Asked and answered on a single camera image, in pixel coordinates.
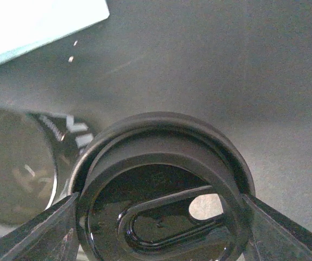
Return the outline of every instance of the white speck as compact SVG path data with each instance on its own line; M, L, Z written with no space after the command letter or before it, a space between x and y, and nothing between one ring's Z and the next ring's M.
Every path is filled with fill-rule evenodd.
M33 177L35 177L35 172L34 172L34 170L32 170L27 164L24 165L24 168L25 168L26 170L28 170L29 173L32 174Z

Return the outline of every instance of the white object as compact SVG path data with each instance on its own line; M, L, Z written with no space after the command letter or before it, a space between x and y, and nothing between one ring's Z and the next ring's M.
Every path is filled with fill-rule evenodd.
M105 0L0 0L0 63L108 17Z

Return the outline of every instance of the dark gray surface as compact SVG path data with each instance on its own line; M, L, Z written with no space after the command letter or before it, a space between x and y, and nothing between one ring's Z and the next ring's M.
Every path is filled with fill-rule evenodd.
M206 120L257 197L312 231L312 1L108 5L107 21L0 66L0 105L103 128L156 110Z

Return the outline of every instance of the oval hole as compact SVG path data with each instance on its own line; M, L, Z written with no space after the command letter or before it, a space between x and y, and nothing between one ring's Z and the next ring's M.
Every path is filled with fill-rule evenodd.
M189 206L190 215L197 220L206 220L223 213L218 194L196 197Z

